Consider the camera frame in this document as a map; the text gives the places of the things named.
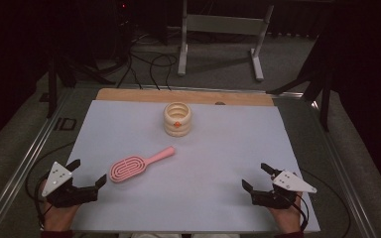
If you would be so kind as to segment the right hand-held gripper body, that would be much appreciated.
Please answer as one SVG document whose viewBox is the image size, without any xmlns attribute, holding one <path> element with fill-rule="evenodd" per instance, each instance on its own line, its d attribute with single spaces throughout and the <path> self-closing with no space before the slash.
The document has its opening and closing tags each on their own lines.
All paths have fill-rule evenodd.
<svg viewBox="0 0 381 238">
<path fill-rule="evenodd" d="M 272 177 L 273 189 L 270 191 L 250 189 L 252 203 L 274 209 L 288 209 L 296 201 L 299 192 L 316 193 L 318 190 L 288 171 L 267 170 Z"/>
</svg>

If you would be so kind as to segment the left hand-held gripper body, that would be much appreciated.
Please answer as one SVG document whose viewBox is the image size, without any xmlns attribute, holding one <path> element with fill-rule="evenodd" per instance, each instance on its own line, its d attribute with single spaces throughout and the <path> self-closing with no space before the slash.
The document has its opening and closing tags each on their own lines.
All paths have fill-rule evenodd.
<svg viewBox="0 0 381 238">
<path fill-rule="evenodd" d="M 98 190 L 94 188 L 94 185 L 85 187 L 74 186 L 72 172 L 68 171 L 66 166 L 58 162 L 53 163 L 46 176 L 42 197 L 57 208 L 71 207 L 96 201 Z"/>
</svg>

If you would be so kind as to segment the pink hairbrush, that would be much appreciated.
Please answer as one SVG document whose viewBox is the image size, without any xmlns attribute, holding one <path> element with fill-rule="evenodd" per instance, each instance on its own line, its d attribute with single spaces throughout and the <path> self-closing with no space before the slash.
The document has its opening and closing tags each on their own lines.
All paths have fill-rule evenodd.
<svg viewBox="0 0 381 238">
<path fill-rule="evenodd" d="M 138 156 L 122 159 L 110 167 L 109 177 L 113 182 L 125 181 L 143 173 L 152 163 L 168 158 L 175 152 L 174 147 L 168 147 L 147 159 Z"/>
</svg>

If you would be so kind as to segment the person's right hand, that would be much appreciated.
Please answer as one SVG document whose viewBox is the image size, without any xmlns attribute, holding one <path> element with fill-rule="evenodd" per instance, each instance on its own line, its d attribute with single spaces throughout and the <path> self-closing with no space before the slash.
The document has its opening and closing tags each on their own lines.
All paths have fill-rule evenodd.
<svg viewBox="0 0 381 238">
<path fill-rule="evenodd" d="M 269 212 L 272 214 L 282 234 L 301 231 L 301 213 L 298 211 L 298 207 L 301 206 L 301 195 L 299 192 L 296 196 L 295 204 L 291 205 L 288 209 L 269 208 Z"/>
</svg>

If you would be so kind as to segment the person's left hand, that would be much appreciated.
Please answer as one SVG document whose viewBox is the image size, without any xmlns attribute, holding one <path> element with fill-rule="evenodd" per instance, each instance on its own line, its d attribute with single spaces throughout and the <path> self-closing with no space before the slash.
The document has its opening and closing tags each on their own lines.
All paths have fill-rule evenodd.
<svg viewBox="0 0 381 238">
<path fill-rule="evenodd" d="M 57 208 L 44 202 L 44 230 L 51 232 L 68 231 L 73 223 L 79 205 Z"/>
</svg>

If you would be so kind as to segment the pale grey table mat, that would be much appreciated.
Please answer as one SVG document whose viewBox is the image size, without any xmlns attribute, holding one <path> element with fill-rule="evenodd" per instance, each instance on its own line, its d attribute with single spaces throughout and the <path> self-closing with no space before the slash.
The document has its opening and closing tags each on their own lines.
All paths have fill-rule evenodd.
<svg viewBox="0 0 381 238">
<path fill-rule="evenodd" d="M 191 106 L 190 132 L 164 130 L 162 103 L 95 100 L 70 154 L 79 159 L 77 186 L 94 183 L 130 156 L 149 158 L 167 147 L 173 156 L 120 183 L 108 182 L 84 205 L 78 231 L 147 233 L 255 233 L 273 231 L 268 210 L 255 206 L 242 187 L 272 187 L 262 171 L 300 169 L 281 114 L 274 106 Z"/>
</svg>

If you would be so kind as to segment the black tripod stand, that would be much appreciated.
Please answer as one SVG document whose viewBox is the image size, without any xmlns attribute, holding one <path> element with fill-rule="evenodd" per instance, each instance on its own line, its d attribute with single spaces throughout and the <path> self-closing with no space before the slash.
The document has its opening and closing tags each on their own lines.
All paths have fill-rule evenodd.
<svg viewBox="0 0 381 238">
<path fill-rule="evenodd" d="M 57 78 L 59 78 L 63 85 L 67 87 L 75 87 L 76 79 L 73 75 L 73 70 L 78 70 L 81 73 L 91 77 L 93 80 L 102 84 L 112 84 L 102 76 L 88 69 L 83 64 L 76 62 L 69 56 L 62 54 L 60 51 L 52 50 L 48 52 L 48 118 L 51 118 L 58 108 L 58 90 Z"/>
<path fill-rule="evenodd" d="M 289 89 L 307 82 L 309 85 L 304 91 L 302 99 L 314 102 L 321 95 L 319 122 L 325 131 L 328 131 L 327 115 L 335 63 L 335 47 L 336 43 L 329 40 L 324 34 L 321 34 L 316 39 L 297 77 L 283 86 L 267 91 L 268 94 L 280 95 Z"/>
</svg>

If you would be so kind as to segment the cream ringed cup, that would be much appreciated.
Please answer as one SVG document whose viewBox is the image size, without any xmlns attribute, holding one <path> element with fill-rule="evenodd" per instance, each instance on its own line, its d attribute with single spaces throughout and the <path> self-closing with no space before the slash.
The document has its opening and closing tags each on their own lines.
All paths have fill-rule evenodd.
<svg viewBox="0 0 381 238">
<path fill-rule="evenodd" d="M 191 130 L 192 111 L 182 102 L 173 102 L 164 109 L 164 128 L 168 135 L 183 137 Z"/>
</svg>

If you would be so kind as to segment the white metal stand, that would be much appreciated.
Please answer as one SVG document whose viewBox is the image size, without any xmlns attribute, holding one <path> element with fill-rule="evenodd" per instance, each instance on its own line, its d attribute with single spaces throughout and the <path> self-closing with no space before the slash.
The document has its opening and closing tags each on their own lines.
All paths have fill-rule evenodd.
<svg viewBox="0 0 381 238">
<path fill-rule="evenodd" d="M 188 13 L 188 0 L 183 0 L 181 26 L 182 40 L 178 64 L 178 75 L 185 76 L 187 73 L 188 32 L 237 34 L 258 37 L 256 47 L 250 50 L 250 55 L 255 78 L 258 81 L 262 81 L 264 79 L 264 73 L 261 66 L 260 51 L 267 34 L 273 11 L 274 5 L 268 4 L 266 13 L 261 19 L 197 15 Z"/>
</svg>

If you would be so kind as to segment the black bracket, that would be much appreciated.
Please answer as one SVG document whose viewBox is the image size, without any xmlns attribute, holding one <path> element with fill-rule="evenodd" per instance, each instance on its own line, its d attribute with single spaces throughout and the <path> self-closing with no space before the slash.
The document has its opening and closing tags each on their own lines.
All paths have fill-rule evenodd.
<svg viewBox="0 0 381 238">
<path fill-rule="evenodd" d="M 62 118 L 57 120 L 54 127 L 55 131 L 73 131 L 76 127 L 77 121 L 73 118 Z"/>
</svg>

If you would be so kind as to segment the aluminium rail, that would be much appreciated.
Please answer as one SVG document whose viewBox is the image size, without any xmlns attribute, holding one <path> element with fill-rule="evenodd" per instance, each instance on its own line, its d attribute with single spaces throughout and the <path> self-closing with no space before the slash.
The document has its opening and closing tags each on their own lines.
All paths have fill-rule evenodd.
<svg viewBox="0 0 381 238">
<path fill-rule="evenodd" d="M 0 194 L 0 224 L 15 197 L 17 196 L 19 190 L 21 189 L 28 171 L 32 168 L 33 163 L 37 160 L 42 148 L 45 146 L 48 138 L 50 137 L 53 128 L 57 123 L 57 119 L 59 118 L 64 107 L 64 104 L 70 98 L 71 94 L 71 89 L 66 89 L 62 92 L 61 97 L 57 100 L 58 106 L 56 111 L 49 119 L 45 121 L 37 137 L 24 156 L 21 164 L 14 171 L 5 187 L 3 188 Z"/>
<path fill-rule="evenodd" d="M 377 238 L 374 227 L 372 226 L 368 215 L 363 207 L 360 197 L 356 192 L 356 189 L 351 182 L 347 170 L 343 166 L 341 157 L 339 156 L 336 146 L 332 141 L 332 138 L 328 132 L 325 132 L 323 127 L 319 122 L 319 108 L 318 104 L 314 102 L 308 103 L 311 114 L 316 120 L 316 127 L 321 132 L 322 138 L 324 140 L 327 152 L 330 156 L 330 163 L 332 164 L 334 173 L 339 181 L 341 189 L 344 193 L 349 213 L 355 220 L 355 223 L 358 227 L 360 234 L 363 238 Z"/>
</svg>

